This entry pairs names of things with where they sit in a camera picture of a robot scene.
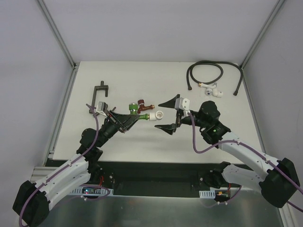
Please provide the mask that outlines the green plastic faucet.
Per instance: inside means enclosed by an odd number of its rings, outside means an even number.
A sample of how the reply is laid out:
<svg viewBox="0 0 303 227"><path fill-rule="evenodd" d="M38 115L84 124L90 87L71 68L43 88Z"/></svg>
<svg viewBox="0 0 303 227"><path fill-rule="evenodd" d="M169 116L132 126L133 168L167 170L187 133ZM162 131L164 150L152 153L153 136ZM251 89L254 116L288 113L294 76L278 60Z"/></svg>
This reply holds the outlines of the green plastic faucet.
<svg viewBox="0 0 303 227"><path fill-rule="evenodd" d="M139 120L149 120L149 114L139 114L139 107L136 103L130 103L129 104L129 111L132 115L138 115Z"/></svg>

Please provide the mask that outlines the white elbow pipe fitting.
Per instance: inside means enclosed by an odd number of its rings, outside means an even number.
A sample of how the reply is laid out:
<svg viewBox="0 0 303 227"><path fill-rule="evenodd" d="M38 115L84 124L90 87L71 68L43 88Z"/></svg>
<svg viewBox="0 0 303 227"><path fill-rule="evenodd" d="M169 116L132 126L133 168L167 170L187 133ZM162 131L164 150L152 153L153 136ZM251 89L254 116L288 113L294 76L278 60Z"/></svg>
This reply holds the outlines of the white elbow pipe fitting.
<svg viewBox="0 0 303 227"><path fill-rule="evenodd" d="M160 121L163 119L164 113L162 111L156 111L149 113L149 121Z"/></svg>

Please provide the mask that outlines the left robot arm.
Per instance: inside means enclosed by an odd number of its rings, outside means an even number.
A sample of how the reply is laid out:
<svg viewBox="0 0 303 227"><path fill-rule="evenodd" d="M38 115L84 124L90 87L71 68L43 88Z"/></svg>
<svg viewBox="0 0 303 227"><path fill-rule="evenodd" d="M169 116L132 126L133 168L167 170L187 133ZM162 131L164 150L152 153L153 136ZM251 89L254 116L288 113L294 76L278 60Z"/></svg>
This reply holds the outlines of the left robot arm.
<svg viewBox="0 0 303 227"><path fill-rule="evenodd" d="M71 158L56 170L32 183L23 182L13 203L19 215L21 227L37 227L48 216L54 206L74 188L88 182L95 184L100 179L98 159L100 147L117 132L127 132L138 120L138 114L106 113L103 125L87 128L81 134L80 147Z"/></svg>

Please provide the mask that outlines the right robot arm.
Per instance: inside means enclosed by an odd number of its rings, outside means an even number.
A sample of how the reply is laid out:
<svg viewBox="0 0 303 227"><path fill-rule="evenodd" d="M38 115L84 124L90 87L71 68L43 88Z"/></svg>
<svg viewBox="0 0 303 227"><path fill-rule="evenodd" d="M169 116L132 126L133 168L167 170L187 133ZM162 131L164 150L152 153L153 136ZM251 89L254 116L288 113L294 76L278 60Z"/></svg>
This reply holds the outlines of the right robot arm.
<svg viewBox="0 0 303 227"><path fill-rule="evenodd" d="M217 189L227 183L244 186L261 193L267 202L277 208L289 203L296 191L303 191L293 162L287 158L279 160L244 143L220 122L221 114L214 101L203 102L198 111L190 110L189 104L190 100L180 95L159 104L160 107L175 109L176 121L156 125L156 128L172 135L181 125L190 125L193 150L197 154L217 148L248 166L248 169L243 169L222 162L202 177L207 186Z"/></svg>

